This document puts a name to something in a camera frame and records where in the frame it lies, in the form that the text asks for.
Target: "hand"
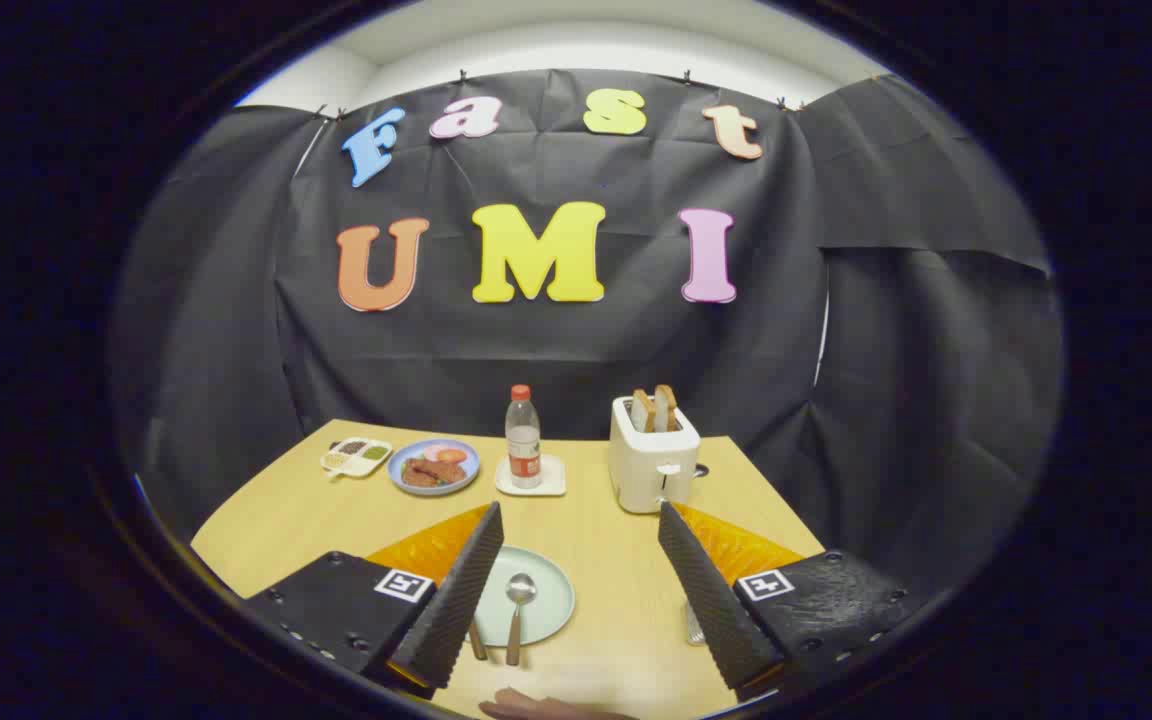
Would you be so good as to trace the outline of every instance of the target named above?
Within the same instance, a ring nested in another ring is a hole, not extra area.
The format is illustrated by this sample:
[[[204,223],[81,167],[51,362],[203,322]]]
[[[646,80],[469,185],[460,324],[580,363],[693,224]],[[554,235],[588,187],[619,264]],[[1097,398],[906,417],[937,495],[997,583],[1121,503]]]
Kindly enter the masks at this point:
[[[497,691],[495,702],[480,702],[479,710],[484,715],[494,717],[497,720],[635,720],[634,717],[617,715],[614,712],[568,705],[552,697],[545,700],[531,700],[513,688]]]

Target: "yellow letter m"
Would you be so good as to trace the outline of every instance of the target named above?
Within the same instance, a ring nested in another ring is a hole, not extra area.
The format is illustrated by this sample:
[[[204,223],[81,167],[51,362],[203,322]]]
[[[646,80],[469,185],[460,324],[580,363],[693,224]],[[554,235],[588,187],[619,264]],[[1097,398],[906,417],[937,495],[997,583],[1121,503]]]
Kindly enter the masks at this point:
[[[605,217],[607,211],[594,202],[567,202],[554,211],[550,227],[536,240],[515,205],[488,205],[475,211],[473,223],[483,228],[483,279],[473,288],[473,300],[513,300],[513,286],[505,278],[506,264],[526,300],[536,300],[554,265],[554,282],[545,288],[550,300],[602,300],[602,285],[594,270],[594,238]]]

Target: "meat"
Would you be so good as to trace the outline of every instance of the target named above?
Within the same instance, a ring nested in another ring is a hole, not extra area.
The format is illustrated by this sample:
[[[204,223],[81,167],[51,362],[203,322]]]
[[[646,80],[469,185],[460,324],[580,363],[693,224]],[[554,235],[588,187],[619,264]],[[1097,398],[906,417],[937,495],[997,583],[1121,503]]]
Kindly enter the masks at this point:
[[[456,462],[411,458],[403,465],[403,483],[417,488],[449,486],[465,479],[465,469]]]

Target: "toast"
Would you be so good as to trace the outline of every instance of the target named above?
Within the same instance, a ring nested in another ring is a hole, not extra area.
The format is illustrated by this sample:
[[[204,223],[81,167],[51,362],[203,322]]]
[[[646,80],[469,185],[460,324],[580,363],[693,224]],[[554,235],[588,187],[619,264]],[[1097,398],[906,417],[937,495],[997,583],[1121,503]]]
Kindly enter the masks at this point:
[[[650,433],[655,429],[655,407],[643,388],[636,388],[630,404],[630,424],[641,433]]]
[[[657,386],[653,400],[653,406],[655,407],[655,417],[653,419],[655,432],[666,433],[682,429],[675,415],[675,410],[679,409],[679,402],[673,396],[673,388],[669,386]]]

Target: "toaster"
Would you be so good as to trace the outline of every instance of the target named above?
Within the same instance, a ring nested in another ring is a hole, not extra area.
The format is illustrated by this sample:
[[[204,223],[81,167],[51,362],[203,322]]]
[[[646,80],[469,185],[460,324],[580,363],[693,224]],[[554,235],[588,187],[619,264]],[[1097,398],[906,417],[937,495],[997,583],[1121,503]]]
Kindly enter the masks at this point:
[[[628,511],[660,511],[660,502],[687,502],[700,437],[691,422],[675,409],[679,429],[641,433],[630,420],[634,397],[612,401],[612,432],[607,467],[612,491]]]

